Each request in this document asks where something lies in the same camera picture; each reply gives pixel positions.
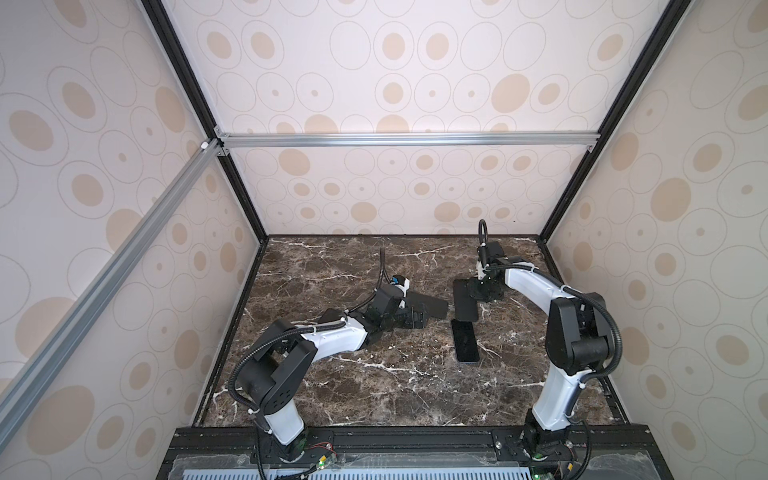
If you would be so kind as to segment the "black phone case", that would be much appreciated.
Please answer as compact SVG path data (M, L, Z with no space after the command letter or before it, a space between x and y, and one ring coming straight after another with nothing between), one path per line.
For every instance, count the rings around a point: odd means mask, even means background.
M447 318L449 302L446 300L409 291L406 295L406 302L413 305L423 305L430 318L438 320Z
M453 299L457 321L469 323L479 321L477 300L470 294L468 280L455 279L453 281Z

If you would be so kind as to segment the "black smartphone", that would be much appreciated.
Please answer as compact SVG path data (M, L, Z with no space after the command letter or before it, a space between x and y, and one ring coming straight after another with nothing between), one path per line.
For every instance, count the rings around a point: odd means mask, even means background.
M477 364L480 361L480 355L474 323L453 319L451 328L457 361L464 364Z

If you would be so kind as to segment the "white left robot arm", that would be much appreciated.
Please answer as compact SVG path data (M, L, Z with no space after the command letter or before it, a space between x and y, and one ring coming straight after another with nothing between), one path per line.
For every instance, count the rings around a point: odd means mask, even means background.
M313 364L362 350L393 330L424 329L429 319L447 313L447 301L413 292L407 278L395 276L360 305L328 309L312 324L271 324L235 365L227 389L275 444L299 448L306 428L294 396Z

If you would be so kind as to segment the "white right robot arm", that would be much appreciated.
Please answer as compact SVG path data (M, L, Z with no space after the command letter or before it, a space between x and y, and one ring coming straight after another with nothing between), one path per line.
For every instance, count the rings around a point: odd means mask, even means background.
M455 317L479 320L478 304L515 290L548 315L545 350L550 367L539 399L526 414L522 442L531 456L562 443L581 390L612 373L623 353L619 328L603 297L580 292L501 245L480 236L474 276L454 281Z

